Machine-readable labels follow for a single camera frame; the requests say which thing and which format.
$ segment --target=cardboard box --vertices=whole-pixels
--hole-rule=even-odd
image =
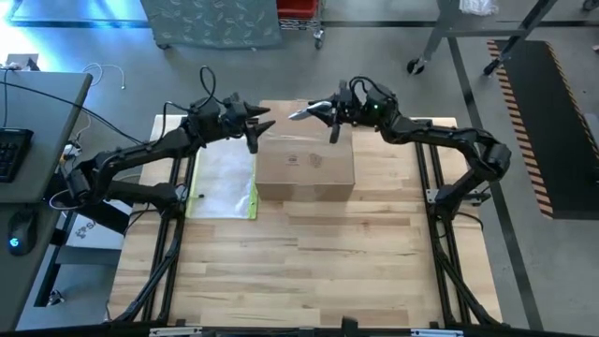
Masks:
[[[352,127],[343,125],[337,144],[331,129],[316,118],[290,121],[305,101],[263,101],[277,123],[259,139],[256,189],[263,200],[346,201],[356,182]]]

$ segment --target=red bin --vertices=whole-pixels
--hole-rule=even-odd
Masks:
[[[280,18],[311,19],[318,8],[318,0],[277,0]]]

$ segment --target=gray desk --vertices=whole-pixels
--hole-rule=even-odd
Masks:
[[[82,105],[92,77],[87,74],[15,72],[7,82],[57,95]],[[4,116],[4,87],[0,84],[0,120]],[[21,316],[39,265],[50,244],[59,213],[39,202],[62,153],[77,117],[78,109],[49,97],[8,88],[9,127],[34,130],[32,148],[23,162],[23,170],[14,183],[0,184],[0,240],[7,238],[7,221],[23,203],[38,210],[37,244],[26,256],[12,256],[7,243],[0,247],[0,331],[14,330]],[[16,199],[8,199],[15,193]]]
[[[9,71],[7,82],[56,95],[82,105],[92,76],[89,74]],[[0,122],[4,121],[4,87],[0,85]],[[31,149],[12,183],[0,183],[0,203],[38,202],[50,181],[59,154],[77,121],[80,109],[67,103],[8,87],[7,127],[34,132]]]

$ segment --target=black floor mat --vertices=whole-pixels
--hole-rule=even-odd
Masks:
[[[505,43],[490,41],[491,56]],[[599,152],[553,49],[524,41],[497,78],[541,213],[599,220]]]

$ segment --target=computer mouse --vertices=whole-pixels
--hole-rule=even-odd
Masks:
[[[36,246],[37,212],[22,209],[8,220],[8,251],[13,256],[23,256]]]

